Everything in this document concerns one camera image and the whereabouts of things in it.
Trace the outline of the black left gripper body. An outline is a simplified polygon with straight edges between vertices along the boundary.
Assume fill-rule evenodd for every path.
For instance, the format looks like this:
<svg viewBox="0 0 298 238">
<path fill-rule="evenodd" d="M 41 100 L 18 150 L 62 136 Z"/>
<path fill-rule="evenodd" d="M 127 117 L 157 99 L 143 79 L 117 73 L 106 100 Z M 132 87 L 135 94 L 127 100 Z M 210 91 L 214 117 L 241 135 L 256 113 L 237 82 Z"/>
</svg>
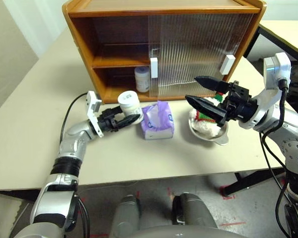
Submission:
<svg viewBox="0 0 298 238">
<path fill-rule="evenodd" d="M 98 125 L 102 131 L 110 131 L 117 132 L 118 129 L 115 129 L 115 115 L 112 114 L 111 108 L 105 109 L 101 112 L 101 114 L 97 117 Z"/>
</svg>

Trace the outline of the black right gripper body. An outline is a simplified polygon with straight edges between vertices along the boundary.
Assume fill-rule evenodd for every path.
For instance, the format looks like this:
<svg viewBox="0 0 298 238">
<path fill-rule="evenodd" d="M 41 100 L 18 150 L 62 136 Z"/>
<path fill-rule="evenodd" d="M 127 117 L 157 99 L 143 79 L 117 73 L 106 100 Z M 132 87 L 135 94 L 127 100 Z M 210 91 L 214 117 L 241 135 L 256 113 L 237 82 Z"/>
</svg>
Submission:
<svg viewBox="0 0 298 238">
<path fill-rule="evenodd" d="M 257 100 L 252 98 L 248 89 L 239 86 L 238 81 L 230 83 L 228 95 L 222 102 L 222 109 L 226 111 L 226 121 L 247 122 L 255 114 L 257 108 Z"/>
</svg>

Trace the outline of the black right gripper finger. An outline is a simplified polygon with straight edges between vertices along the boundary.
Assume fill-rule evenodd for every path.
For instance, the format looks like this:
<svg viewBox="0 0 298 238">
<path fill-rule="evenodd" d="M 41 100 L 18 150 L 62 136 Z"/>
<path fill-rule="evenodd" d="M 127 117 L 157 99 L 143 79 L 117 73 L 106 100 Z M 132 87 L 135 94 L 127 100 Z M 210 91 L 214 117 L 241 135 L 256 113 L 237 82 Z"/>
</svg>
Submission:
<svg viewBox="0 0 298 238">
<path fill-rule="evenodd" d="M 226 122 L 226 110 L 216 107 L 212 102 L 202 97 L 185 95 L 185 99 L 194 109 L 212 118 L 217 126 L 224 126 Z"/>
<path fill-rule="evenodd" d="M 209 89 L 211 91 L 229 91 L 230 84 L 217 80 L 211 76 L 196 76 L 194 78 L 202 87 Z"/>
</svg>

